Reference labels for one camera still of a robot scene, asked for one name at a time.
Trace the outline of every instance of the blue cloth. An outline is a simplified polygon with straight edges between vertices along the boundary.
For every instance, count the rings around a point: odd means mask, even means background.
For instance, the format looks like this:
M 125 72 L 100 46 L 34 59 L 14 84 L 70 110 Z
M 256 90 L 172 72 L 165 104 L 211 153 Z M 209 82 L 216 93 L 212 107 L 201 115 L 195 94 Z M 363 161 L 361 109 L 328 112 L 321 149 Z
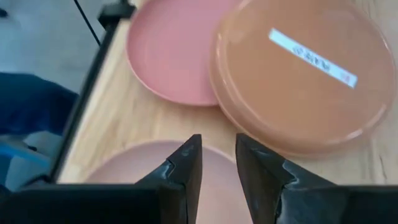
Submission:
M 62 135 L 78 94 L 35 75 L 0 72 L 0 135 Z

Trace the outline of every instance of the pink plate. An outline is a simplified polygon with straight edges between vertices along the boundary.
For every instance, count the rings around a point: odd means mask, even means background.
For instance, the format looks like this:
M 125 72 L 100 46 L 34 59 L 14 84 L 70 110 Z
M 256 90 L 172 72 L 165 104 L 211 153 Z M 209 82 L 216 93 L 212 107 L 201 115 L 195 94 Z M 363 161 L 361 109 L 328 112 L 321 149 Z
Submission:
M 183 142 L 154 141 L 132 147 L 92 173 L 89 183 L 135 183 L 161 165 Z M 197 223 L 252 223 L 236 164 L 217 150 L 203 148 Z
M 127 56 L 137 78 L 166 100 L 217 105 L 208 77 L 213 33 L 240 0 L 149 0 L 135 16 Z

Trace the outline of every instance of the label sticker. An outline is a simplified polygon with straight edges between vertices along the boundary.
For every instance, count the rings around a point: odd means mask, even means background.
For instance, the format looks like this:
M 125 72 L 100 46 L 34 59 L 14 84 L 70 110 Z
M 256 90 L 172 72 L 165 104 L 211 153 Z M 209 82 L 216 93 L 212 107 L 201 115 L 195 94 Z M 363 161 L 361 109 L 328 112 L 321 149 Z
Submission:
M 355 88 L 356 82 L 358 81 L 356 75 L 353 75 L 345 69 L 335 65 L 333 62 L 319 56 L 312 50 L 304 47 L 278 30 L 272 29 L 269 33 L 269 39 L 302 60 L 308 62 L 315 68 L 325 72 L 329 76 L 341 81 L 351 88 Z

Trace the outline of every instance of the wooden table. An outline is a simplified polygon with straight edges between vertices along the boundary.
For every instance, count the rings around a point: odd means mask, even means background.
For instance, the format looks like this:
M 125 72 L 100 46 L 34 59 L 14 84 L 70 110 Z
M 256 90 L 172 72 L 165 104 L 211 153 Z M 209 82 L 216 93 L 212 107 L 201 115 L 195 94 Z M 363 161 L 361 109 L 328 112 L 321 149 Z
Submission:
M 398 1 L 353 2 L 379 24 L 398 58 Z M 184 141 L 201 133 L 204 145 L 234 156 L 238 130 L 218 107 L 177 105 L 160 99 L 138 82 L 124 51 L 129 24 L 122 21 L 117 28 L 59 182 L 83 182 L 110 157 L 153 139 Z M 398 102 L 387 121 L 361 149 L 317 161 L 293 161 L 337 184 L 398 184 Z

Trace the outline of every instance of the gray floor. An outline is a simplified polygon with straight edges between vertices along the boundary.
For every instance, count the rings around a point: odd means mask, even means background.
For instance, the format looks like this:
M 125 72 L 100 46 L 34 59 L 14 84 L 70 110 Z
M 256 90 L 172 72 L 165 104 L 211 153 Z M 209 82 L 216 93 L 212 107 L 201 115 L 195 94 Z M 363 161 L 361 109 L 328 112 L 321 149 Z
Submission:
M 99 37 L 103 29 L 96 17 L 102 5 L 112 1 L 79 0 Z M 98 46 L 73 1 L 0 0 L 0 7 L 10 14 L 0 19 L 0 71 L 33 73 L 80 92 Z M 29 136 L 27 142 L 52 157 L 60 137 L 38 133 Z M 0 173 L 6 172 L 1 164 L 7 164 L 7 160 L 0 157 Z M 7 186 L 15 188 L 45 169 L 15 157 Z

